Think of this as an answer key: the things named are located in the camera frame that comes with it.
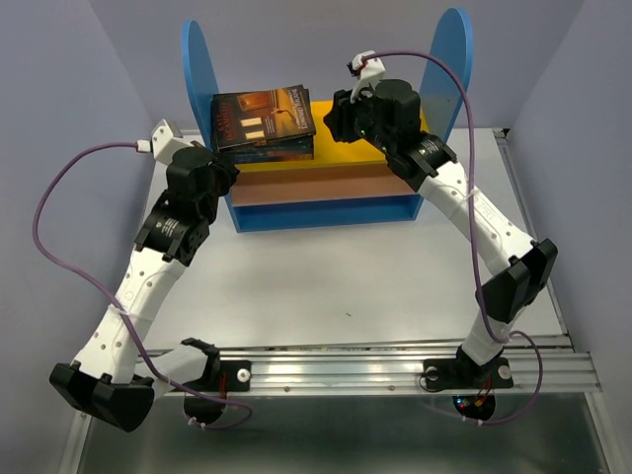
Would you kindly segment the Little Women floral book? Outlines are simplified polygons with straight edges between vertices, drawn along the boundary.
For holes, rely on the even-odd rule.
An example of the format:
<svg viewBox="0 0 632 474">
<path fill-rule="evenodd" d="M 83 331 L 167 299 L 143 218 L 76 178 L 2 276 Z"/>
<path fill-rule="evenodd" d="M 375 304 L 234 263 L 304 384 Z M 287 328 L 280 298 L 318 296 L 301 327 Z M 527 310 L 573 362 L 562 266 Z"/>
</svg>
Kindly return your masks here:
<svg viewBox="0 0 632 474">
<path fill-rule="evenodd" d="M 223 155 L 239 163 L 302 161 L 313 159 L 314 146 L 307 143 L 289 146 L 238 147 L 224 151 Z"/>
</svg>

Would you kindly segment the A Tale of Two Cities book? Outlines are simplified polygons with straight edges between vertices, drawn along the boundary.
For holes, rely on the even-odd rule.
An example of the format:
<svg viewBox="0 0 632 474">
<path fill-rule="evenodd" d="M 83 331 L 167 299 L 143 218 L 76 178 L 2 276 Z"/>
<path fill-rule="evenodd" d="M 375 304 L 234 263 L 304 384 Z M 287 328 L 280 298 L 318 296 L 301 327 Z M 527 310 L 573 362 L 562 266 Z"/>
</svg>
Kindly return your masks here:
<svg viewBox="0 0 632 474">
<path fill-rule="evenodd" d="M 298 154 L 237 154 L 230 155 L 236 164 L 267 164 L 312 161 L 314 156 L 311 153 Z"/>
</svg>

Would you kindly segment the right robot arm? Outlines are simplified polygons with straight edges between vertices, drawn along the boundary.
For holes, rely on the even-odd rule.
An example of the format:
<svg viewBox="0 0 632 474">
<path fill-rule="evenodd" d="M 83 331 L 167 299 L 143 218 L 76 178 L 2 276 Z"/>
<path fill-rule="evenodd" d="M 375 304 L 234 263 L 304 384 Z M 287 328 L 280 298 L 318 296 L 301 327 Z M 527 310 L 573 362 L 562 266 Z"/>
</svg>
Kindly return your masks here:
<svg viewBox="0 0 632 474">
<path fill-rule="evenodd" d="M 473 263 L 488 269 L 490 279 L 475 291 L 479 313 L 454 362 L 460 382 L 478 384 L 500 356 L 515 320 L 545 287 L 556 245 L 515 227 L 473 186 L 456 153 L 423 131 L 421 98 L 408 82 L 380 80 L 358 94 L 340 90 L 324 123 L 335 141 L 364 140 L 382 152 L 391 172 L 469 240 Z"/>
</svg>

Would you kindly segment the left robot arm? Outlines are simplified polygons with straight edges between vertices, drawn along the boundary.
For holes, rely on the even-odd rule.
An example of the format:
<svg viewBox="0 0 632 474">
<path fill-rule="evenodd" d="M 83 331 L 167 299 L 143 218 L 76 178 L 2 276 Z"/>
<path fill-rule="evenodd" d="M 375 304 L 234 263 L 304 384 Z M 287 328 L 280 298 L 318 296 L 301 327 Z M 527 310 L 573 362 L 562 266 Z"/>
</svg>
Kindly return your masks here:
<svg viewBox="0 0 632 474">
<path fill-rule="evenodd" d="M 176 151 L 167 187 L 134 239 L 125 275 L 103 319 L 69 363 L 57 364 L 49 382 L 73 408 L 126 433 L 136 430 L 154 401 L 174 390 L 226 387 L 217 347 L 182 340 L 150 358 L 142 345 L 159 309 L 209 236 L 220 198 L 236 183 L 232 162 L 203 146 Z"/>
</svg>

